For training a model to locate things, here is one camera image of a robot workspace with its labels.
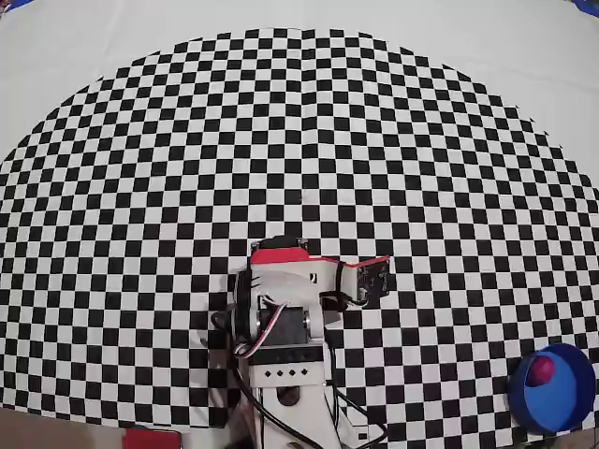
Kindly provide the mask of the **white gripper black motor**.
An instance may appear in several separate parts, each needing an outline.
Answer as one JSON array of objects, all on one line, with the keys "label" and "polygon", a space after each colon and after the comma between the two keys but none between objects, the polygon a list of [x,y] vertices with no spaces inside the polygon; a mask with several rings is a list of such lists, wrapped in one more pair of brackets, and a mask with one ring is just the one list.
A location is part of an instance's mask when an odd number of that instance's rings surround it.
[{"label": "white gripper black motor", "polygon": [[344,263],[301,247],[257,249],[247,271],[259,299],[337,299],[343,291]]}]

